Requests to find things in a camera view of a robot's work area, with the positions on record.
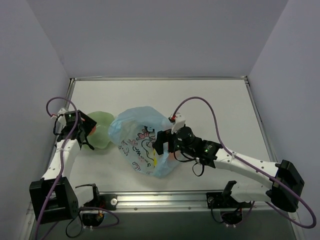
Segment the orange fake peach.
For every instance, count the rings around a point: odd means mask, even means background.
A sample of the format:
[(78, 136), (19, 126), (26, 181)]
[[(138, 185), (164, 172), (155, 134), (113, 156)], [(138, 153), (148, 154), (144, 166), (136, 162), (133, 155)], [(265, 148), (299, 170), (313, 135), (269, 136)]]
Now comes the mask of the orange fake peach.
[(94, 134), (95, 131), (96, 131), (96, 126), (94, 126), (94, 127), (92, 128), (91, 132), (89, 133), (89, 136), (92, 135), (92, 134)]

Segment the blue translucent plastic bag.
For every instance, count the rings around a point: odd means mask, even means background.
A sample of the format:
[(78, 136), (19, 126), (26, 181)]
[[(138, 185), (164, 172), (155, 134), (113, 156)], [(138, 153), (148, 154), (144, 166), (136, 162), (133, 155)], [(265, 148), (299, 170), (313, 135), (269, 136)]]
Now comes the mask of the blue translucent plastic bag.
[(153, 143), (157, 133), (171, 129), (170, 121), (151, 106), (140, 106), (120, 113), (108, 128), (110, 141), (115, 144), (124, 159), (137, 172), (157, 178), (171, 173), (178, 161), (166, 152), (157, 155), (157, 166), (153, 162)]

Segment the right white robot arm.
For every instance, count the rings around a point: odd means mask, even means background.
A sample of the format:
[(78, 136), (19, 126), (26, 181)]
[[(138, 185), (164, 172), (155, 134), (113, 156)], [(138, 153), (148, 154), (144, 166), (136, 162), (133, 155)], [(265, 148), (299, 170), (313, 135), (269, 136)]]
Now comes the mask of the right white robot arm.
[(152, 147), (158, 155), (177, 151), (191, 160), (215, 169), (228, 170), (254, 180), (253, 185), (240, 186), (232, 180), (222, 193), (223, 203), (234, 206), (242, 202), (271, 202), (277, 208), (294, 213), (305, 182), (294, 164), (263, 161), (224, 149), (220, 143), (196, 137), (188, 126), (173, 133), (159, 131)]

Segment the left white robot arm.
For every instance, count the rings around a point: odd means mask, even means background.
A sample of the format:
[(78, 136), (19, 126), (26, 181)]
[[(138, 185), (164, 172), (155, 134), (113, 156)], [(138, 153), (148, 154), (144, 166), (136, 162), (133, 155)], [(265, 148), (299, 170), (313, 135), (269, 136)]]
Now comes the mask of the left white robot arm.
[(29, 186), (35, 218), (40, 224), (74, 219), (82, 206), (95, 210), (101, 203), (96, 184), (73, 186), (69, 181), (76, 157), (82, 146), (89, 145), (88, 135), (96, 121), (80, 110), (64, 108), (56, 119), (63, 128), (58, 134), (54, 156), (41, 179)]

